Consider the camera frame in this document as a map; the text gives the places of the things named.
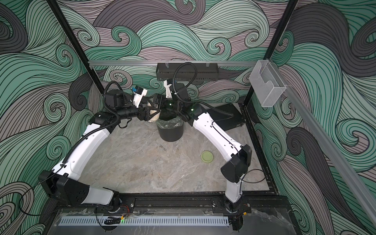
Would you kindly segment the glass oatmeal jar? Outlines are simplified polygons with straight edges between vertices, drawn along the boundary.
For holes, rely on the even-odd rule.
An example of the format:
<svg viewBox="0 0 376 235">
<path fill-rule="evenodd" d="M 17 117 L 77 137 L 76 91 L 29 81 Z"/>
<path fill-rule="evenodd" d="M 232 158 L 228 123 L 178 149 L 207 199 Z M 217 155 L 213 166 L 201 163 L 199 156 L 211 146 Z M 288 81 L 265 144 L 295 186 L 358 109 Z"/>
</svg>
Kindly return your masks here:
<svg viewBox="0 0 376 235">
<path fill-rule="evenodd" d="M 157 101 L 149 100 L 147 102 L 146 110 L 147 110 L 147 121 L 156 122 L 160 116 L 161 103 Z"/>
</svg>

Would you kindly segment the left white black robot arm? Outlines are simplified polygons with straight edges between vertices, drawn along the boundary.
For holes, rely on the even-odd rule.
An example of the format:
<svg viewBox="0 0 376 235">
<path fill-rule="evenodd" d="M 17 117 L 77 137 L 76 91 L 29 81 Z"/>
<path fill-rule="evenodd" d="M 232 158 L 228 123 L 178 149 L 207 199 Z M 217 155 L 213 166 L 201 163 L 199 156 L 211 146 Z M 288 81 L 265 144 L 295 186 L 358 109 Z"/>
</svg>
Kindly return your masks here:
<svg viewBox="0 0 376 235">
<path fill-rule="evenodd" d="M 65 205 L 98 204 L 112 212 L 119 209 L 119 193 L 106 188 L 96 188 L 79 182 L 82 172 L 100 144 L 113 132 L 123 119 L 150 120 L 150 107 L 141 106 L 147 90 L 135 87 L 133 97 L 127 100 L 122 90 L 105 94 L 105 111 L 96 113 L 89 121 L 83 136 L 67 156 L 50 171 L 42 171 L 39 182 L 47 196 Z"/>
</svg>

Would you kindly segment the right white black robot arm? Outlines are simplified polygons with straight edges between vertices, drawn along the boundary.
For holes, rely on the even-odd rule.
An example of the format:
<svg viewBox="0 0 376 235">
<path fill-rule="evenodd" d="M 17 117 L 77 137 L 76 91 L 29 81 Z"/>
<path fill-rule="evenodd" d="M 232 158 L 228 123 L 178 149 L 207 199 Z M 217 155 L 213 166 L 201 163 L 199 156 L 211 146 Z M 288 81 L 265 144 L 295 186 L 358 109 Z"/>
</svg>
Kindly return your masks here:
<svg viewBox="0 0 376 235">
<path fill-rule="evenodd" d="M 201 132 L 220 152 L 226 163 L 220 171 L 226 179 L 224 206 L 234 213 L 242 200 L 242 182 L 251 163 L 252 150 L 231 138 L 210 116 L 204 105 L 198 102 L 181 101 L 157 94 L 152 106 L 161 111 L 177 114 L 183 121 Z"/>
</svg>

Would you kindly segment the light green jar lid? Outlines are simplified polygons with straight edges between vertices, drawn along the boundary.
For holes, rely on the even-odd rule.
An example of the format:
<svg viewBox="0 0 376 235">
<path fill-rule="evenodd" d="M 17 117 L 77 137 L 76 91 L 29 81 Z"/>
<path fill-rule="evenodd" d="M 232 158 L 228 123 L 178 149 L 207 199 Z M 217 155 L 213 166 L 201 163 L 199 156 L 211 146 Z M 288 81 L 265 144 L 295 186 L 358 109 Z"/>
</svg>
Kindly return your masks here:
<svg viewBox="0 0 376 235">
<path fill-rule="evenodd" d="M 203 151 L 201 154 L 201 160 L 204 163 L 211 163 L 213 161 L 214 157 L 213 154 L 210 151 Z"/>
</svg>

